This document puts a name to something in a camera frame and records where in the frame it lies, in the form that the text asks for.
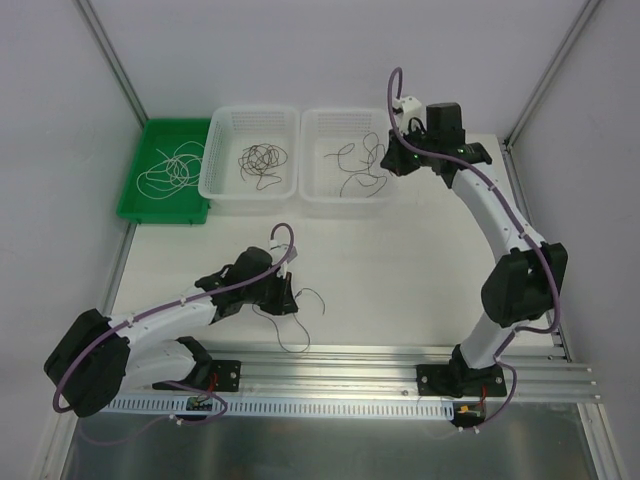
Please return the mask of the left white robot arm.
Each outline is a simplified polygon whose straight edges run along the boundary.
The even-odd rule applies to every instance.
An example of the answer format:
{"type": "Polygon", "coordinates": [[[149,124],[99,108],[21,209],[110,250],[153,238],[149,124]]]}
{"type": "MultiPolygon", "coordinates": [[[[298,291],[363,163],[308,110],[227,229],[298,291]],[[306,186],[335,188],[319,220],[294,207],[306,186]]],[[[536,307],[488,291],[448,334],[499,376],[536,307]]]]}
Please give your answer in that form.
{"type": "Polygon", "coordinates": [[[91,416],[120,392],[169,388],[176,382],[205,388],[212,359],[189,331],[256,306],[273,316],[297,312],[289,264],[293,247],[251,246],[232,264],[196,280],[177,299],[140,313],[81,313],[44,364],[54,383],[58,413],[91,416]]]}

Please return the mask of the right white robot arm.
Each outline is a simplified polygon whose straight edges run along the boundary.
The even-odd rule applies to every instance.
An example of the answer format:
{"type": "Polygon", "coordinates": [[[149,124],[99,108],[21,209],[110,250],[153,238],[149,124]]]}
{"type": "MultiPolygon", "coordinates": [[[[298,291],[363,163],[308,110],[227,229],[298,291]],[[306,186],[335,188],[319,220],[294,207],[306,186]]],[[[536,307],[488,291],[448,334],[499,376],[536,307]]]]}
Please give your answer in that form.
{"type": "Polygon", "coordinates": [[[503,397],[502,353],[533,321],[558,312],[568,253],[531,228],[501,192],[493,159],[469,143],[457,103],[432,104],[420,118],[412,97],[390,101],[389,145],[381,166],[396,176],[431,169],[465,204],[490,246],[495,265],[481,288],[483,313],[445,364],[418,366],[423,395],[503,397]]]}

